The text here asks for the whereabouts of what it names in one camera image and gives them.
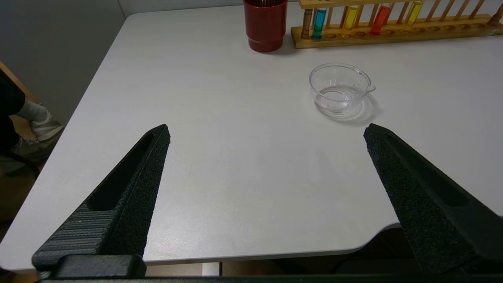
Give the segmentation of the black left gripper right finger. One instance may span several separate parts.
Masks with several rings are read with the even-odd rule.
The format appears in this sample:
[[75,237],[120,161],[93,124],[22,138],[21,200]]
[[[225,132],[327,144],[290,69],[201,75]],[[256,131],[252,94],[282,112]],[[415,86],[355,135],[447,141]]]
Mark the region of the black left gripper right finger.
[[502,274],[503,221],[391,130],[370,124],[367,151],[420,268]]

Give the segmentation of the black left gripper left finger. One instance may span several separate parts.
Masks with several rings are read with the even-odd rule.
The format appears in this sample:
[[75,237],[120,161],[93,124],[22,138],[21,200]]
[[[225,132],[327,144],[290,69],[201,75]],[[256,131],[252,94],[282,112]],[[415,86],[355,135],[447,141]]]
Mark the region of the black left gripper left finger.
[[39,277],[142,277],[167,150],[167,125],[138,140],[33,254]]

